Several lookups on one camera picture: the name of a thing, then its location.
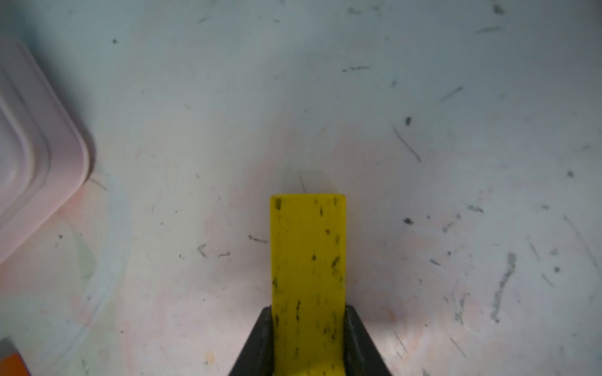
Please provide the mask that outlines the yellow block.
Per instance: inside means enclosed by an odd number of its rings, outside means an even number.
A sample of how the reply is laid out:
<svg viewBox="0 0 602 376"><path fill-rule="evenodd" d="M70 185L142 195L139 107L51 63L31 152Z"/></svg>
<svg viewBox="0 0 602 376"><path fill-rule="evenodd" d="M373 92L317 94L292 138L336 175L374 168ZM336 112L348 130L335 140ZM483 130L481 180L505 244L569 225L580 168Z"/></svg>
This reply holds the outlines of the yellow block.
<svg viewBox="0 0 602 376"><path fill-rule="evenodd" d="M276 375L343 375L346 198L271 198L271 315Z"/></svg>

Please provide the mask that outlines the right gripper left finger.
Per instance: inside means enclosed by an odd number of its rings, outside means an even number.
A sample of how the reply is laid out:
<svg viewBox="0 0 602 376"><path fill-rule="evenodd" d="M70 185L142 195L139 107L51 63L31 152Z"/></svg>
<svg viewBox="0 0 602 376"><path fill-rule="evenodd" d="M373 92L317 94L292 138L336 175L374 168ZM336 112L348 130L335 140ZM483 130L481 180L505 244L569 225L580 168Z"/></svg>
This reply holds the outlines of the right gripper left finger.
<svg viewBox="0 0 602 376"><path fill-rule="evenodd" d="M246 340L230 376L274 374L274 324L271 307L263 308Z"/></svg>

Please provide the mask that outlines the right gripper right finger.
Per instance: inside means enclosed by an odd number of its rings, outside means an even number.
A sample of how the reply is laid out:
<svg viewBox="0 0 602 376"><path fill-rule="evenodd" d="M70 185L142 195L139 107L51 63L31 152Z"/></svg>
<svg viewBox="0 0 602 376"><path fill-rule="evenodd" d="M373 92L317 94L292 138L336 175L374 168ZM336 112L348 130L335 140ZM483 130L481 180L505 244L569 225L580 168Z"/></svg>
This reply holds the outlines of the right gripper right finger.
<svg viewBox="0 0 602 376"><path fill-rule="evenodd" d="M392 376L352 305L345 307L343 364L346 376Z"/></svg>

